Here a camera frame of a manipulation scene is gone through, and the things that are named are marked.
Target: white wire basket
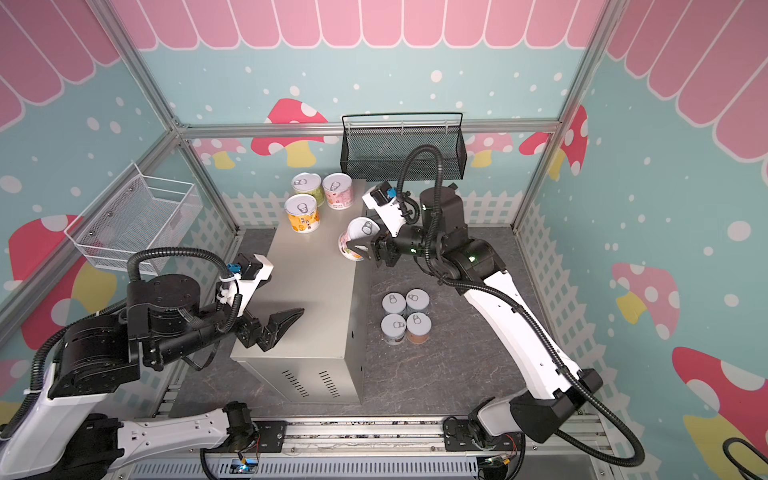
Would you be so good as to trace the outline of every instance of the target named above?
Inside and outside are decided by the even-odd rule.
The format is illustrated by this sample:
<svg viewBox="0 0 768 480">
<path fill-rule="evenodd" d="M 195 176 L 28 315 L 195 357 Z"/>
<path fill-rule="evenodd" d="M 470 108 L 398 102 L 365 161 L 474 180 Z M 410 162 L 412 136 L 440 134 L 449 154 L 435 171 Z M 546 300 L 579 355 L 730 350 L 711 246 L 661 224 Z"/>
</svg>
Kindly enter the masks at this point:
<svg viewBox="0 0 768 480">
<path fill-rule="evenodd" d="M 131 177 L 133 169 L 137 174 Z M 93 266 L 127 271 L 128 258 L 138 251 L 177 247 L 203 203 L 195 184 L 149 177 L 136 164 L 120 177 L 124 180 L 117 193 L 90 214 L 102 192 L 67 226 L 65 234 Z M 146 260 L 139 270 L 156 276 L 167 261 L 167 257 Z"/>
</svg>

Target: gray marble floor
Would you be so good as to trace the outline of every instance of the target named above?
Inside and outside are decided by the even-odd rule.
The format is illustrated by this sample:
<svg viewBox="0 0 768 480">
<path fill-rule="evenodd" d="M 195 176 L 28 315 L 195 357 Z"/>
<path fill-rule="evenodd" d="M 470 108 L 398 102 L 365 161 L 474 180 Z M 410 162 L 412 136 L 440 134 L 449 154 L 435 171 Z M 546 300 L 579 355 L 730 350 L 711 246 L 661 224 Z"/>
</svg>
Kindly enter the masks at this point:
<svg viewBox="0 0 768 480">
<path fill-rule="evenodd" d="M 274 230 L 248 230 L 241 251 L 266 254 Z M 487 240 L 507 264 L 520 294 L 541 318 L 533 286 L 509 228 L 472 228 L 470 235 Z M 426 290 L 432 298 L 429 340 L 407 340 L 390 346 L 382 339 L 382 298 L 388 292 Z M 196 415 L 237 400 L 254 416 L 304 415 L 466 415 L 483 399 L 525 386 L 520 371 L 485 319 L 455 290 L 438 286 L 414 262 L 403 257 L 395 268 L 374 272 L 366 348 L 363 401 L 355 405 L 286 402 L 233 360 L 235 339 L 222 342 L 213 363 L 189 371 L 171 410 L 174 417 Z"/>
</svg>

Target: white can lid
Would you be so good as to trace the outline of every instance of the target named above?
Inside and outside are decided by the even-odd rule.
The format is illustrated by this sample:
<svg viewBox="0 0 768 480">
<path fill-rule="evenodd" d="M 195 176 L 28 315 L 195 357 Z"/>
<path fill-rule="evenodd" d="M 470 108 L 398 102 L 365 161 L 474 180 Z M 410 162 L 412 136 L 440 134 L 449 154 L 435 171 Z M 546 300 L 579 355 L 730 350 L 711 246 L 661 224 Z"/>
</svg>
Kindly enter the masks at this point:
<svg viewBox="0 0 768 480">
<path fill-rule="evenodd" d="M 414 310 L 425 310 L 429 306 L 429 294 L 420 288 L 406 293 L 406 303 Z"/>
<path fill-rule="evenodd" d="M 298 194 L 286 200 L 286 212 L 291 215 L 310 215 L 317 210 L 317 200 L 312 195 Z"/>
<path fill-rule="evenodd" d="M 347 174 L 330 174 L 323 179 L 323 188 L 329 192 L 343 192 L 352 186 L 352 178 Z"/>
<path fill-rule="evenodd" d="M 320 186 L 320 175 L 303 172 L 296 175 L 290 183 L 298 192 L 311 192 Z"/>
<path fill-rule="evenodd" d="M 432 329 L 432 321 L 421 312 L 411 313 L 406 321 L 408 331 L 416 336 L 426 335 Z"/>
<path fill-rule="evenodd" d="M 401 313 L 406 309 L 406 298 L 397 292 L 387 293 L 382 299 L 382 306 L 387 313 Z"/>
<path fill-rule="evenodd" d="M 349 222 L 346 228 L 350 240 L 376 235 L 379 232 L 379 225 L 368 217 L 357 217 Z"/>
<path fill-rule="evenodd" d="M 390 313 L 382 320 L 382 332 L 395 338 L 401 336 L 406 332 L 406 319 L 397 313 Z"/>
</svg>

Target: metal box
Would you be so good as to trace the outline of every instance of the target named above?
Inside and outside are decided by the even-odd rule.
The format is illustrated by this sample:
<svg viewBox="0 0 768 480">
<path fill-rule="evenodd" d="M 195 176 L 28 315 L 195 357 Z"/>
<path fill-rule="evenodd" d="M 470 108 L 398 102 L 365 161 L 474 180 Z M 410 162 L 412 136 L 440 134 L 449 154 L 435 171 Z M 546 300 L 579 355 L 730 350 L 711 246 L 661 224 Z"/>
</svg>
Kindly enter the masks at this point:
<svg viewBox="0 0 768 480">
<path fill-rule="evenodd" d="M 347 260 L 339 236 L 364 215 L 364 180 L 354 180 L 354 204 L 319 209 L 312 233 L 280 222 L 267 258 L 272 280 L 253 295 L 248 311 L 266 321 L 271 313 L 302 307 L 304 315 L 268 352 L 235 342 L 230 358 L 291 402 L 360 403 L 373 265 Z"/>
</svg>

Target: black wire basket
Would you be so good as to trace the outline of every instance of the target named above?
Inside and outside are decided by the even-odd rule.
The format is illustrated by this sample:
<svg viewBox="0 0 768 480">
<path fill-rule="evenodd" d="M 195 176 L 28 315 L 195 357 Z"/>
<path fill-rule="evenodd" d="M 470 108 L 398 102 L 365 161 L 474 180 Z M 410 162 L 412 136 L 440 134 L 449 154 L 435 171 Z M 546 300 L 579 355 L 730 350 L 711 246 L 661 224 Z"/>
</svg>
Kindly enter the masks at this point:
<svg viewBox="0 0 768 480">
<path fill-rule="evenodd" d="M 467 166 L 462 119 L 458 112 L 345 115 L 341 171 L 372 182 L 397 181 L 408 154 L 430 144 L 442 152 L 443 179 L 461 180 Z M 436 174 L 435 159 L 424 153 L 406 180 L 434 180 Z"/>
</svg>

